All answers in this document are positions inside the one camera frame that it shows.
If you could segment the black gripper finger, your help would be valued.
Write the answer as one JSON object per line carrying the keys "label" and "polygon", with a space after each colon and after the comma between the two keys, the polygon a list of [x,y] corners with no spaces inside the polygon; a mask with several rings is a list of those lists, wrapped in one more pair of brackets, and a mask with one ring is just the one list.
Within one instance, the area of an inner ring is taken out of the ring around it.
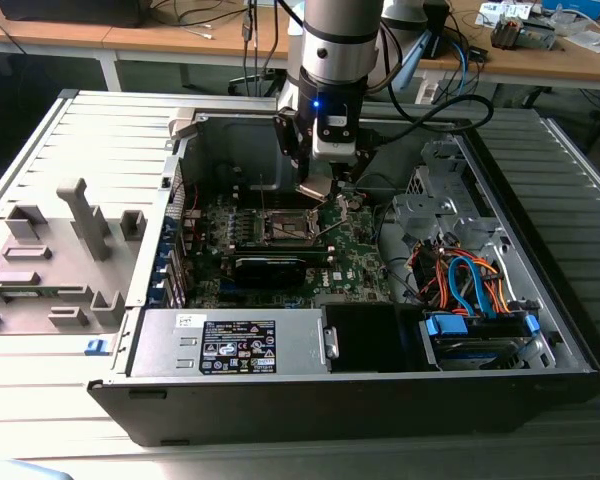
{"label": "black gripper finger", "polygon": [[305,181],[309,175],[312,148],[309,118],[296,110],[279,110],[273,117],[280,151],[291,159],[296,180]]}
{"label": "black gripper finger", "polygon": [[353,155],[335,163],[335,191],[346,184],[356,184],[377,153],[377,140],[371,136],[359,137]]}

